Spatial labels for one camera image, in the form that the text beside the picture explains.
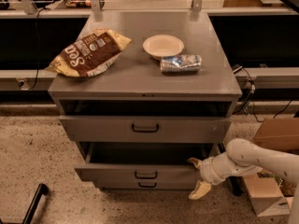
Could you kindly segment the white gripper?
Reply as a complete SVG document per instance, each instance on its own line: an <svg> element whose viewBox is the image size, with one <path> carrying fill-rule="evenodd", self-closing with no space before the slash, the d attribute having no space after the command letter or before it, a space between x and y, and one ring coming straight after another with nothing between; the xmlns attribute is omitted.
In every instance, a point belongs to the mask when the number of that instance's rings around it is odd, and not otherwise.
<svg viewBox="0 0 299 224"><path fill-rule="evenodd" d="M203 161L197 158L188 158L187 162L196 169L200 168L200 175L204 181L198 180L194 190L189 194L190 200L198 200L211 191L211 185L219 185L232 175L234 163L226 153L216 157L209 157Z"/></svg>

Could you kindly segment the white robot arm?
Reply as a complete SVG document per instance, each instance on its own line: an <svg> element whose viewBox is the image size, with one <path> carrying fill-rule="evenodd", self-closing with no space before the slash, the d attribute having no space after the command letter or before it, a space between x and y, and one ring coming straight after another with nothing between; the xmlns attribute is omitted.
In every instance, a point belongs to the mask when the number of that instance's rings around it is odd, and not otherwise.
<svg viewBox="0 0 299 224"><path fill-rule="evenodd" d="M296 190L293 196L288 224L299 221L299 156L282 151L259 147L242 139L232 139L223 153L203 161L187 159L199 171L199 179L189 194L191 200L198 200L231 176L256 174L262 169L293 183Z"/></svg>

